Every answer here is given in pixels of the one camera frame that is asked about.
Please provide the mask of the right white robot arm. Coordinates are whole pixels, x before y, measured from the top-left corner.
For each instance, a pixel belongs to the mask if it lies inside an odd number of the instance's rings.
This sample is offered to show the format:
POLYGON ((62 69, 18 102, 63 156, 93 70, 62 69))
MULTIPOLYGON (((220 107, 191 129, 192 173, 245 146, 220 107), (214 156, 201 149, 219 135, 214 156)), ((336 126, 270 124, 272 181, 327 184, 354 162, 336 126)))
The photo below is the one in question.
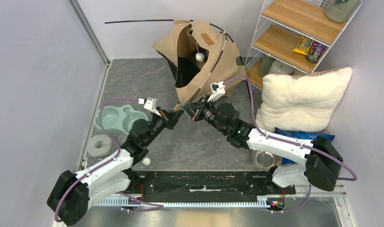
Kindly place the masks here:
POLYGON ((236 148, 261 150, 296 163, 269 171, 270 177, 264 181, 269 193, 277 193, 290 185, 309 183, 327 192, 334 190, 343 159, 327 138, 319 136, 315 140, 300 140, 258 130, 253 124, 241 120, 240 113, 232 104, 215 106, 208 98, 203 96, 197 102, 182 104, 182 108, 191 120, 205 120, 236 148))

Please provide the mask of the tan fabric pet tent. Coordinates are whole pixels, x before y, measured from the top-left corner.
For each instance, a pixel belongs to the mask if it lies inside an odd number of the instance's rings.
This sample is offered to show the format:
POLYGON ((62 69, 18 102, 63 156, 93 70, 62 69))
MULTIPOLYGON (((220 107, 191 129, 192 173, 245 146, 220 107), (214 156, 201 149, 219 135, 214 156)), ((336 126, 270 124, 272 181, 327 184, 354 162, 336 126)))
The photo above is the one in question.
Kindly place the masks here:
POLYGON ((174 77, 178 96, 174 110, 210 95, 212 83, 245 74, 236 43, 227 32, 205 21, 175 20, 172 30, 152 46, 168 62, 174 77))

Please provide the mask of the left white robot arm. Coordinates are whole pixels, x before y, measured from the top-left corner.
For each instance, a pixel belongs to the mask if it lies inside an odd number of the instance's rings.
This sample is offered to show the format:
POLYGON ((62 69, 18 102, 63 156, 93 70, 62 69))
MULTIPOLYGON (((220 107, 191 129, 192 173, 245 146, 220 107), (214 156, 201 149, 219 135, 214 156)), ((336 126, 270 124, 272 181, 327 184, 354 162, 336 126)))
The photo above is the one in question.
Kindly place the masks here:
POLYGON ((183 113, 183 110, 166 111, 159 107, 150 121, 133 121, 125 143, 116 153, 82 171, 62 172, 46 202, 54 211, 55 221, 72 226, 94 204, 111 194, 124 190, 136 192, 140 181, 131 168, 145 158, 147 147, 164 129, 175 127, 183 113))

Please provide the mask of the long black tent pole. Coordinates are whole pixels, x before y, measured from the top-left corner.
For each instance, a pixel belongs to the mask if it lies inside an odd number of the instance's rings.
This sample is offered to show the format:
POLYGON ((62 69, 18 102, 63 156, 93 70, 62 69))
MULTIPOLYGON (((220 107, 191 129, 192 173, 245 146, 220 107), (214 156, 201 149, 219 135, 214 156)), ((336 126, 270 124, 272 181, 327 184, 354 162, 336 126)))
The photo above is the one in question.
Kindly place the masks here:
POLYGON ((175 87, 180 104, 194 102, 203 95, 211 94, 211 83, 225 81, 238 70, 235 58, 227 56, 232 52, 229 44, 227 40, 213 45, 194 42, 191 50, 178 57, 175 87), (196 61, 197 52, 205 55, 203 62, 196 61))

